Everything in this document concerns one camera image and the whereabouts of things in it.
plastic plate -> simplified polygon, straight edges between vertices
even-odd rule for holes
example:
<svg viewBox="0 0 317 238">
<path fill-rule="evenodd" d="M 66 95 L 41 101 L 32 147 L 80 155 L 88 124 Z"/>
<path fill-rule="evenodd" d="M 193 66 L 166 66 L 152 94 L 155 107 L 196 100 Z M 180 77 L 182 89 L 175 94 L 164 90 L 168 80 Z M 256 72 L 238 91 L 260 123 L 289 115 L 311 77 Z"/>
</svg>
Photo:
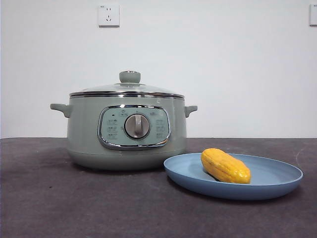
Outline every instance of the plastic plate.
<svg viewBox="0 0 317 238">
<path fill-rule="evenodd" d="M 251 171 L 250 184 L 216 181 L 202 165 L 201 153 L 164 161 L 167 175 L 180 186 L 200 194 L 234 200 L 264 200 L 284 196 L 300 183 L 303 172 L 288 163 L 264 157 L 230 154 Z"/>
</svg>

lid rim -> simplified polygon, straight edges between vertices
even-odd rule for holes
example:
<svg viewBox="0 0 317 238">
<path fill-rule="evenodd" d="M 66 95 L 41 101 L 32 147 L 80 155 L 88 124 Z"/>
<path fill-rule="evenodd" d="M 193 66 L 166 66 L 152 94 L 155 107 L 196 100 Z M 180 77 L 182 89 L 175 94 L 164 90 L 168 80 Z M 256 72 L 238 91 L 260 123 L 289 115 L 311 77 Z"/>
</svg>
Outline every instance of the lid rim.
<svg viewBox="0 0 317 238">
<path fill-rule="evenodd" d="M 88 92 L 74 92 L 69 96 L 85 96 L 85 95 L 149 95 L 149 96 L 165 96 L 173 98 L 185 98 L 184 95 L 174 93 L 160 93 L 160 92 L 140 92 L 140 91 L 88 91 Z"/>
</svg>

glass lid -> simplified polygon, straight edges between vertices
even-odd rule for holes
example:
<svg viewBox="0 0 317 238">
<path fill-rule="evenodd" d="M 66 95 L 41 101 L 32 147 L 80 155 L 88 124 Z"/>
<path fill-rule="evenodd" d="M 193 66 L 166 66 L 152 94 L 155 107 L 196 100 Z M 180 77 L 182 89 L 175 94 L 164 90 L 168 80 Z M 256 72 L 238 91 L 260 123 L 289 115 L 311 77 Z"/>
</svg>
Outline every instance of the glass lid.
<svg viewBox="0 0 317 238">
<path fill-rule="evenodd" d="M 141 74 L 136 71 L 124 71 L 119 74 L 120 83 L 104 85 L 94 88 L 86 88 L 80 92 L 69 94 L 73 96 L 104 96 L 104 95 L 145 95 L 184 98 L 183 95 L 175 94 L 169 90 L 149 86 L 140 83 Z"/>
</svg>

yellow squash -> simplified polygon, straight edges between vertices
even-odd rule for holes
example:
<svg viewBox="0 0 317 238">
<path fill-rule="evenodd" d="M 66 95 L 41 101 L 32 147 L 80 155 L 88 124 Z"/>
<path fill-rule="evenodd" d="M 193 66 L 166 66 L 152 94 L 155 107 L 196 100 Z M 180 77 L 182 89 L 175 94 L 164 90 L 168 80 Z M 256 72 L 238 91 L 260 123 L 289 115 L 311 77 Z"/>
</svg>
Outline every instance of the yellow squash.
<svg viewBox="0 0 317 238">
<path fill-rule="evenodd" d="M 250 183 L 251 172 L 245 164 L 222 150 L 210 148 L 202 152 L 204 168 L 222 182 Z"/>
</svg>

dark table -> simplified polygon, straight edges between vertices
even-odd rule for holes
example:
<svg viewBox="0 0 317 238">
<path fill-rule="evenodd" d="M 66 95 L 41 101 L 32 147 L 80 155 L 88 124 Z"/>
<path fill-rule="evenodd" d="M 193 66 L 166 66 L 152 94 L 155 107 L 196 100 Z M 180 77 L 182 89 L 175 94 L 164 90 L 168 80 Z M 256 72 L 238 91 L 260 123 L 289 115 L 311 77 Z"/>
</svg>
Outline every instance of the dark table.
<svg viewBox="0 0 317 238">
<path fill-rule="evenodd" d="M 71 162 L 65 138 L 1 140 L 3 238 L 316 238 L 317 139 L 188 139 L 264 156 L 304 172 L 290 194 L 264 201 L 199 195 L 163 168 L 94 171 Z"/>
</svg>

